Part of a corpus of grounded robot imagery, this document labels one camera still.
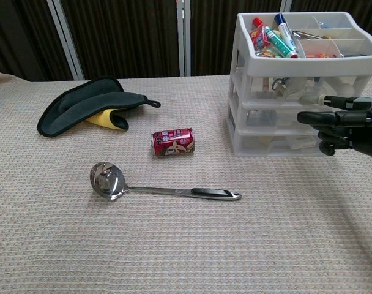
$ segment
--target blue marker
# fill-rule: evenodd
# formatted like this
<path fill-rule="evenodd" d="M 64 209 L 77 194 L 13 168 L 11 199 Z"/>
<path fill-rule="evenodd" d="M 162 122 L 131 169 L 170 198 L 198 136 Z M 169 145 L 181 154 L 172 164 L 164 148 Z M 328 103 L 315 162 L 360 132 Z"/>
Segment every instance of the blue marker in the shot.
<path fill-rule="evenodd" d="M 291 31 L 286 24 L 284 15 L 282 13 L 276 14 L 274 17 L 276 24 L 278 26 L 278 30 L 281 33 L 281 38 L 284 40 L 285 44 L 294 52 L 297 52 L 297 48 L 295 46 L 294 39 L 292 38 Z"/>

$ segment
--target white plastic organizer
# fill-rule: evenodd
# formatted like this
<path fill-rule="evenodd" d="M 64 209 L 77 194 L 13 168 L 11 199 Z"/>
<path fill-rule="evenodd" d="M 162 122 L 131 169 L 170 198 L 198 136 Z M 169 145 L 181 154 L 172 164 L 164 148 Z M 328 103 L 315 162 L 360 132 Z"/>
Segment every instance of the white plastic organizer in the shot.
<path fill-rule="evenodd" d="M 275 29 L 276 13 L 240 13 L 234 35 L 227 125 L 236 156 L 319 156 L 317 131 L 297 122 L 303 96 L 361 96 L 372 76 L 372 36 L 346 12 L 283 13 L 290 30 L 331 39 L 297 40 L 300 58 L 256 56 L 250 31 L 259 17 Z M 327 54 L 332 58 L 306 58 Z M 342 57 L 342 55 L 361 55 Z"/>

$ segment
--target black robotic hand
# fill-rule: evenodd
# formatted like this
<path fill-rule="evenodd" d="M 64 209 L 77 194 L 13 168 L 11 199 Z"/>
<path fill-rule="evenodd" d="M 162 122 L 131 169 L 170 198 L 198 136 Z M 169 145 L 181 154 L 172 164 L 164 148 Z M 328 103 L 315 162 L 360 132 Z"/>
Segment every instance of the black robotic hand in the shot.
<path fill-rule="evenodd" d="M 323 104 L 346 111 L 300 112 L 297 120 L 319 131 L 319 149 L 332 156 L 337 149 L 355 149 L 372 156 L 372 98 L 325 96 Z"/>

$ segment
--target gray oven mitt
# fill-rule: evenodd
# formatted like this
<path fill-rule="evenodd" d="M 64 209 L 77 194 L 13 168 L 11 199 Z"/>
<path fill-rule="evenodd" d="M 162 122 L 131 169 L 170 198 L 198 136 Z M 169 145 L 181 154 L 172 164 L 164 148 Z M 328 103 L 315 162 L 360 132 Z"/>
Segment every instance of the gray oven mitt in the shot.
<path fill-rule="evenodd" d="M 45 137 L 55 137 L 81 121 L 88 120 L 111 129 L 129 128 L 122 110 L 142 104 L 160 107 L 146 96 L 127 93 L 113 78 L 100 78 L 70 89 L 58 96 L 39 119 L 37 130 Z"/>

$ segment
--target soda can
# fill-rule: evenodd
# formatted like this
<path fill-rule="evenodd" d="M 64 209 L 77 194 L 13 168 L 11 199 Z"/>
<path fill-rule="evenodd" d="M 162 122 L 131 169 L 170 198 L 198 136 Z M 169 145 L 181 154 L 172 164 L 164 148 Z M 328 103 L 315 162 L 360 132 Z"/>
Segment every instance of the soda can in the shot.
<path fill-rule="evenodd" d="M 193 130 L 187 128 L 153 133 L 151 147 L 156 156 L 193 153 L 195 149 Z"/>

